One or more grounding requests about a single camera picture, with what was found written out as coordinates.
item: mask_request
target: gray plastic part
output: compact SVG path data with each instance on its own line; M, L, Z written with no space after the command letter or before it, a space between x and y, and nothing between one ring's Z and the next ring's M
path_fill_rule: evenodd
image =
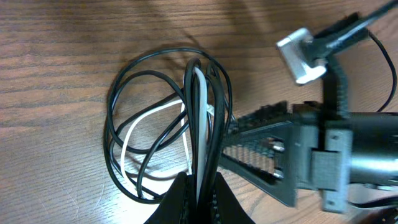
M336 189L322 192L322 209L326 212L343 213L349 184L349 167L351 162L351 148L353 132L349 129L327 129L325 133L325 150L338 152L340 155L335 166L340 167L337 173Z

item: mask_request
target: black wire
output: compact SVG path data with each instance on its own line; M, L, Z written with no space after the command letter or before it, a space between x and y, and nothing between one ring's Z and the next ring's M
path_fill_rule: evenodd
M377 199L366 203L349 203L350 205L360 209L376 209L376 208L398 208L398 196Z
M171 130L173 130L174 127L176 127L176 125L178 125L181 121L182 118L185 117L185 115L187 115L187 112L184 110L182 113L180 113L174 120L173 122L163 131L163 133L155 140L155 142L153 143L152 147L150 148L149 153L145 156L140 168L139 168L139 172L138 172L138 176L137 176L137 194L138 197L142 197L142 178L144 177L144 172L145 169L148 166L149 160L152 158L152 156L154 155L154 153L156 152L156 150L159 148L160 144L162 143L162 141L166 138L167 135L169 135L169 133L171 132Z
M388 53L387 53L386 49L384 48L384 46L381 44L380 40L370 31L369 31L369 36L372 38L373 41L375 41L377 46L379 46L381 52L383 53L384 57L387 60L388 66L390 66L391 73L392 73L392 87L391 87L390 95L388 96L387 101L380 107L380 109L377 110L377 112L382 112L388 106L388 104L391 102L391 100L393 99L393 97L394 97L394 95L396 93L396 90L397 90L397 72L396 72L396 68L394 67L394 64L392 63L392 60L391 60L390 56L388 55Z
M214 124L213 124L213 135L211 137L210 148L207 155L205 173L201 183L198 209L204 209L211 200L211 193L215 181L217 172L218 159L221 154L221 139L224 136L224 93L219 80L214 76L206 76L212 87L213 94L215 96L215 112L214 112Z
M226 73L226 70L221 66L221 64L219 62L217 62L212 56L208 55L207 53L198 50L198 49L190 49L190 48L181 48L181 49L165 49L165 50L160 50L158 52L154 52L153 54L149 54L149 55L145 55L143 57L138 58L137 60L133 61L132 63L130 63L128 66L126 66L120 73L119 75L116 77L115 82L113 83L113 85L111 86L111 90L109 92L109 96L108 96L108 107L107 107L107 117L105 119L105 129L104 129L104 136L103 136L103 149L104 149L104 158L106 161L106 167L107 170L109 172L109 175L112 178L112 181L115 183L116 187L125 195L127 195L129 198L139 202L139 203L147 203L147 204L153 204L153 203L160 203L160 201L162 200L163 196L165 194L159 195L147 188L145 188L144 186L142 186L142 178L144 175L144 171L145 168L148 164L148 162L150 161L150 158L153 156L153 154L165 147L167 147L168 145L170 145L171 143L173 143L177 138L179 138L183 132L185 132L188 128L190 128L190 132L191 132L191 128L194 130L196 129L195 124L197 125L197 122L194 122L195 116L198 113L197 110L198 108L194 107L195 104L198 103L199 100L199 96L198 96L198 89L197 89L197 79L196 76L192 75L194 66L200 67L200 61L198 59L195 59L193 64L191 64L190 66L187 66L187 69L185 71L185 77L190 78L191 82L188 82L189 86L189 91L190 97L187 97L186 90L184 88L179 88L177 86L177 84L171 79L169 78L167 75L160 73L160 72L156 72L156 71L143 71L143 72L137 72L133 75L128 76L123 82L122 79L123 77L127 74L128 71L130 71L130 69L132 69L133 67L135 67L138 63L141 63L144 60L147 60L148 58L154 57L156 55L161 55L161 54L168 54L168 53L172 53L172 52L193 52L196 54L200 54L204 57L206 57L210 63L213 65L213 70L216 72L216 74L218 75L218 69L222 72L222 74L224 75L224 78L226 80L226 84L227 84L227 90L228 90L228 100L225 98L225 108L228 111L228 116L227 116L227 120L226 120L226 128L228 128L229 125L229 121L231 118L234 118L233 114L232 114L232 88L231 88L231 82L229 79L228 74ZM115 130L114 128L114 124L113 124L113 110L115 109L116 106L116 102L122 92L122 90L127 86L127 84L133 80L136 77L139 76L143 76L143 75L153 75L155 77L161 78L163 80L165 80L175 91L175 93L172 93L171 95L165 97L163 100L160 100L159 102L141 110L140 112L132 115L130 118L128 118L127 120L125 120L125 122L123 122L118 128L117 130ZM120 183L120 181L118 180L118 178L116 177L116 174L114 173L114 170L116 170L119 174L121 174L121 169L120 169L120 165L118 164L116 158L114 157L113 154L113 149L114 149L114 145L115 143L118 144L119 146L123 146L123 141L122 139L119 138L119 135L121 133L121 131L123 130L123 128L125 126L127 126L130 122L134 121L136 118L138 118L140 115L144 114L147 111L150 111L156 107L162 106L164 104L166 104L167 102L169 102L170 100L174 99L175 97L179 96L183 102L186 105L186 111L184 111L183 113L181 113L174 121L172 124L170 124L165 131L162 133L161 136L159 136L157 138L157 140L155 141L155 143L153 143L152 147L150 149L136 149L133 148L131 146L127 146L127 150L129 152L133 152L136 154L145 154L146 158L144 159L143 162L143 166L141 166L140 168L140 172L138 173L137 176L137 182L134 181L132 179L132 177L134 177L133 174L131 173L126 173L128 180L131 181L136 187L137 187L137 194L138 196L133 195L132 193L130 193L128 190L126 190L123 185ZM191 116L193 119L188 119L189 123L185 123L183 125L183 127L181 127L175 134L173 134L171 137L169 137L167 140L165 140L167 138L167 136L169 135L169 133L171 132L171 130L173 130L173 128L179 123L179 121L185 116L185 113L188 113L188 111L191 111ZM210 136L213 136L212 131L212 127L211 127L211 120L208 123L209 126L209 130ZM197 138L197 131L193 131L191 132L191 137L193 139ZM193 156L195 156L195 151L196 150L196 145L193 145L192 149L193 149ZM197 169L197 164L196 167L194 166L193 168L193 173L195 173L196 169ZM142 191L146 192L147 194L151 195L154 199L146 199L146 198L142 198Z

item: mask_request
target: white cable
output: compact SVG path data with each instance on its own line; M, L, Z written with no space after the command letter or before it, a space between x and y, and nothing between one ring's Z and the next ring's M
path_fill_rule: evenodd
M199 80L199 146L198 146L198 170L197 170L197 202L199 200L199 193L201 188L201 182L203 180L203 175L205 174L206 166L206 124L207 124L207 85L206 79L197 67L194 69L195 74Z
M183 112L185 109L185 105L181 104L181 112ZM181 119L181 127L184 125L185 121L184 118ZM191 168L191 159L189 157L189 152L188 152L188 144L187 144L187 135L185 132L182 133L182 142L184 143L184 149L185 149L185 157L187 158L187 166L188 166L188 174L192 174L192 168Z
M168 108L169 106L176 105L177 103L182 103L182 100L175 100L175 101L172 101L170 103L167 103L166 105L159 106L159 107L156 107L156 108L154 108L154 109L152 109L150 111L147 111L147 112L143 113L141 116L139 116L137 119L135 119L134 122L131 124L130 129L127 132L126 137L124 138L124 142L123 142L122 154L120 155L120 170L122 172L123 178L126 180L128 185L130 185L133 189L135 189L135 186L130 181L128 181L128 177L127 177L125 166L124 166L124 158L126 156L127 144L129 142L132 130L137 126L138 122L140 120L144 119L146 116L148 116L150 114L153 114L155 112L158 112L158 111L160 111L162 109Z

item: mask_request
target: table surface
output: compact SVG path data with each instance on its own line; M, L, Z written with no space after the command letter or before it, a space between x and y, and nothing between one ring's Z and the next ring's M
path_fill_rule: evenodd
M320 101L320 82L295 86L275 43L300 27L316 33L384 2L1 0L0 223L142 223L155 210L124 196L103 158L106 94L129 60L164 47L205 49L229 71L236 116L281 100ZM396 65L397 16L393 11L370 27ZM193 56L157 57L136 71L158 70L182 85L184 65ZM391 73L376 44L362 42L339 59L350 80L351 109L376 111L391 89ZM155 78L137 79L120 98L116 124L171 92ZM178 110L139 124L131 144L150 146ZM395 97L386 111L397 110ZM130 165L137 169L136 162ZM144 184L162 193L181 170L186 163L179 140L154 156ZM305 190L298 191L297 207L287 208L221 171L256 223L344 223L358 214L321 212L319 195Z

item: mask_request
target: black plastic mount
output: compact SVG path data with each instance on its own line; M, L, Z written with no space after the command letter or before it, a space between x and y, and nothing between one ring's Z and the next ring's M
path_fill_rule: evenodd
M146 223L254 223L219 172L216 173L213 196L205 212L197 213L195 192L192 175L179 173L162 203Z

